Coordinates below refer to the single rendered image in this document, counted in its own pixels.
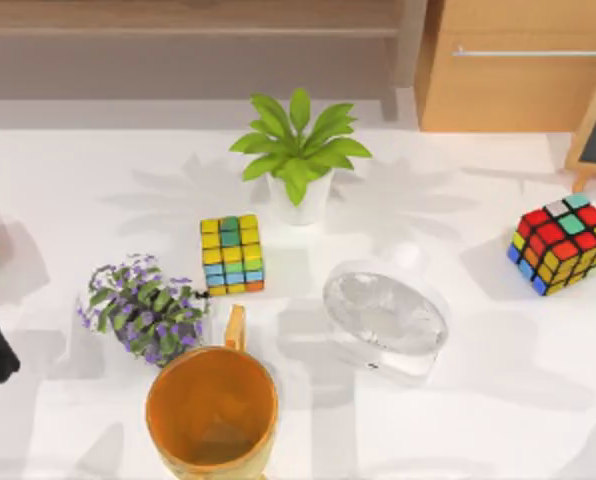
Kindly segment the yellow and green puzzle cube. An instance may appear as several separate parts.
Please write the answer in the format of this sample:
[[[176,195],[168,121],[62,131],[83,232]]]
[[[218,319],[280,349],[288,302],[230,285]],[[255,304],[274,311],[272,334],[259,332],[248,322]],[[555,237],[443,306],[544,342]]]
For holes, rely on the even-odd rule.
[[[264,289],[264,259],[256,215],[203,219],[199,228],[202,268],[210,296]]]

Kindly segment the green plant in white pot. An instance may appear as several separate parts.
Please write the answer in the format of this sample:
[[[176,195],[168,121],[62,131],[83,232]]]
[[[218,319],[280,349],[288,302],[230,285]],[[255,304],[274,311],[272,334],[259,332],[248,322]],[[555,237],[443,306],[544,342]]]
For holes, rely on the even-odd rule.
[[[272,206],[292,225],[310,225],[324,216],[334,173],[354,169],[354,158],[369,159],[370,150],[352,137],[354,105],[342,102],[312,115],[307,90],[296,88],[285,109],[263,94],[250,95],[258,117],[250,131],[229,148],[250,156],[243,181],[267,180]]]

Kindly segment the purple flowering plant in pot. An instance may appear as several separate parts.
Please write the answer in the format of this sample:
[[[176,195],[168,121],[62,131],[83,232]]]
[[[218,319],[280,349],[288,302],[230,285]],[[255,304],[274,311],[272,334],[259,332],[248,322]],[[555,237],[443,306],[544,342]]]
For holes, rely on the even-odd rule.
[[[84,328],[111,332],[125,350],[158,368],[207,344],[209,293],[166,275],[151,254],[129,254],[91,274],[76,303]]]

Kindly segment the wooden open shelf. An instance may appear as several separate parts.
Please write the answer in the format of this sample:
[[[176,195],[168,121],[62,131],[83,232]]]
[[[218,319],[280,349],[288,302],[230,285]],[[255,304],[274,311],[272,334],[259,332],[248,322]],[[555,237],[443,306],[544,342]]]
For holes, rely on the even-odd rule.
[[[406,0],[0,0],[0,128],[233,128],[253,92],[411,128]]]

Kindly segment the wooden cupboard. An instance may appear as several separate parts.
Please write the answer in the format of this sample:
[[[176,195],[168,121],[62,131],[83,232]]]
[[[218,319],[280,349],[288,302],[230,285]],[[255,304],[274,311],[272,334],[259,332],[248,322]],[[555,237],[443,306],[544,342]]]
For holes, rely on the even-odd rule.
[[[596,0],[428,0],[414,77],[427,132],[570,132],[596,58],[453,57],[467,50],[596,50]]]

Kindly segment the red and yellow puzzle cube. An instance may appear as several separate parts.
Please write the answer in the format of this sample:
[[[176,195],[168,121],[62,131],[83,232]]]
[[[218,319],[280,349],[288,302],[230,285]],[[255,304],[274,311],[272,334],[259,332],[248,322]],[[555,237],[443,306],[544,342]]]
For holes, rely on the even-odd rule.
[[[540,296],[596,272],[596,206],[574,193],[521,216],[507,258]]]

